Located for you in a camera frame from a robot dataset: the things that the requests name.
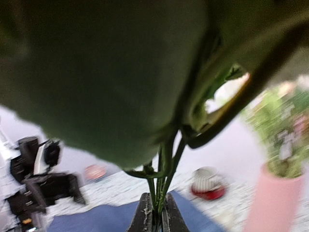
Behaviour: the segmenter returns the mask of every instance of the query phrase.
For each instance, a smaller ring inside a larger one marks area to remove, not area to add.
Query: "pink vase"
[[[290,232],[303,182],[303,176],[277,177],[263,165],[243,232]]]

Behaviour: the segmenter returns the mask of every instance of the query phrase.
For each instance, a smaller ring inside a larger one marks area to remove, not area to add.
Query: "white cup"
[[[194,171],[192,190],[208,192],[218,189],[222,185],[222,177],[214,167],[202,167]]]

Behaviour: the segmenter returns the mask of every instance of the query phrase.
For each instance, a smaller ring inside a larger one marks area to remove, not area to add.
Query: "red saucer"
[[[216,200],[218,198],[221,198],[225,195],[226,193],[226,186],[222,185],[216,190],[213,191],[207,191],[207,192],[198,192],[194,191],[192,186],[191,186],[191,192],[193,195],[203,198],[205,200]]]

